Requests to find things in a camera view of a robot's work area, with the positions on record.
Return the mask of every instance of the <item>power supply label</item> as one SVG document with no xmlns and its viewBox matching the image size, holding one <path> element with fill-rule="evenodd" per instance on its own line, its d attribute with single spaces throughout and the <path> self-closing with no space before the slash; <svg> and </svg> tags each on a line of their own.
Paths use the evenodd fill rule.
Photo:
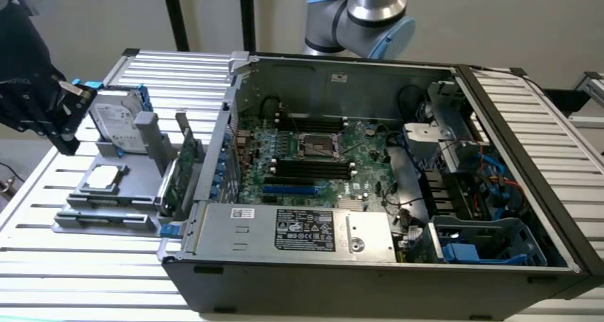
<svg viewBox="0 0 604 322">
<path fill-rule="evenodd" d="M 274 247 L 334 252 L 333 212 L 277 209 Z"/>
</svg>

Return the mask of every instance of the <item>motherboard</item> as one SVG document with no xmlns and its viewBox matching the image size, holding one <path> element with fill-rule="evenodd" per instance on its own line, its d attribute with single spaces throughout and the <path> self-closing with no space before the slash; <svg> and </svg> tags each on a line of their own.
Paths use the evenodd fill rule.
<svg viewBox="0 0 604 322">
<path fill-rule="evenodd" d="M 392 179 L 384 125 L 364 120 L 244 117 L 241 204 L 384 212 Z"/>
</svg>

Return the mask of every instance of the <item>slotted metal platform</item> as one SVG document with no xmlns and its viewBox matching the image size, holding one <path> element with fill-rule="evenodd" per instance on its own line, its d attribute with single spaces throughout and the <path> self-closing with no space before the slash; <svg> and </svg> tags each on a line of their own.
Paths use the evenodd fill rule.
<svg viewBox="0 0 604 322">
<path fill-rule="evenodd" d="M 208 142 L 228 87 L 228 60 L 228 55 L 218 54 L 141 51 L 136 57 L 122 58 L 105 82 L 132 86 L 145 84 L 160 114 L 160 128 L 169 133 L 172 141 L 182 140 L 173 113 L 177 108 L 185 108 L 196 137 Z M 576 143 L 576 138 L 564 136 L 566 129 L 556 124 L 556 117 L 541 105 L 542 99 L 525 85 L 505 75 L 480 76 L 480 81 L 497 99 L 497 105 L 506 109 L 504 115 L 512 118 L 510 126 L 518 130 L 516 132 L 533 152 L 530 156 L 537 159 L 568 210 L 604 257 L 602 203 L 585 200 L 590 198 L 586 196 L 596 195 L 592 190 L 604 186 L 601 172 L 600 175 L 592 172 L 598 166 L 586 163 L 590 159 L 581 154 L 585 148 Z M 514 104 L 522 102 L 536 113 L 514 112 Z M 17 197 L 0 213 L 0 321 L 9 321 L 8 316 L 20 318 L 16 321 L 22 318 L 42 321 L 201 321 L 197 313 L 188 310 L 160 267 L 154 256 L 157 238 L 68 235 L 50 231 L 53 216 L 97 153 L 93 144 L 97 137 L 92 122 L 86 121 L 78 131 L 82 145 L 77 155 L 66 157 L 50 149 Z M 560 165 L 558 161 L 565 160 L 577 162 L 585 171 L 561 170 L 565 164 Z M 582 185 L 570 186 L 572 180 Z M 584 195 L 573 195 L 568 190 L 573 188 Z M 178 250 L 178 241 L 170 241 L 166 247 L 168 251 Z M 325 320 L 268 316 L 221 316 L 220 319 Z M 601 322 L 604 289 L 594 289 L 572 301 L 542 301 L 508 321 Z"/>
</svg>

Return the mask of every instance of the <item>green circuit board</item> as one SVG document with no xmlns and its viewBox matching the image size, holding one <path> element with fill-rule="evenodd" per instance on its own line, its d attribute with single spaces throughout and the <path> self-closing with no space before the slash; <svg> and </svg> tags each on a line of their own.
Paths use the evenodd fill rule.
<svg viewBox="0 0 604 322">
<path fill-rule="evenodd" d="M 392 169 L 385 157 L 386 131 L 370 131 L 374 127 L 368 121 L 349 121 L 348 126 L 337 134 L 316 134 L 313 132 L 278 131 L 273 125 L 254 117 L 241 118 L 240 132 L 246 136 L 238 145 L 242 166 L 242 180 L 238 202 L 241 204 L 276 204 L 310 207 L 362 208 L 362 211 L 382 212 L 381 197 L 376 185 L 386 190 L 392 184 Z M 313 155 L 300 155 L 304 149 L 301 141 L 308 136 L 332 139 L 337 147 L 337 156 L 321 155 L 310 149 Z M 352 162 L 357 174 L 349 180 L 314 179 L 316 195 L 274 195 L 274 203 L 262 201 L 264 178 L 273 176 L 270 166 L 273 158 L 284 161 L 338 161 Z"/>
</svg>

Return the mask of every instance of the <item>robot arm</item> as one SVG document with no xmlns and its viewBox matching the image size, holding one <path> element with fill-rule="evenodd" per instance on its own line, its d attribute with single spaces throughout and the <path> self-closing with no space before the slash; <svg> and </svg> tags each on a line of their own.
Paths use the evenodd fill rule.
<svg viewBox="0 0 604 322">
<path fill-rule="evenodd" d="M 406 0 L 308 0 L 304 53 L 394 59 L 414 33 Z"/>
<path fill-rule="evenodd" d="M 60 153 L 72 155 L 78 147 L 74 133 L 96 91 L 65 82 L 28 12 L 0 0 L 0 123 L 48 136 Z"/>
</svg>

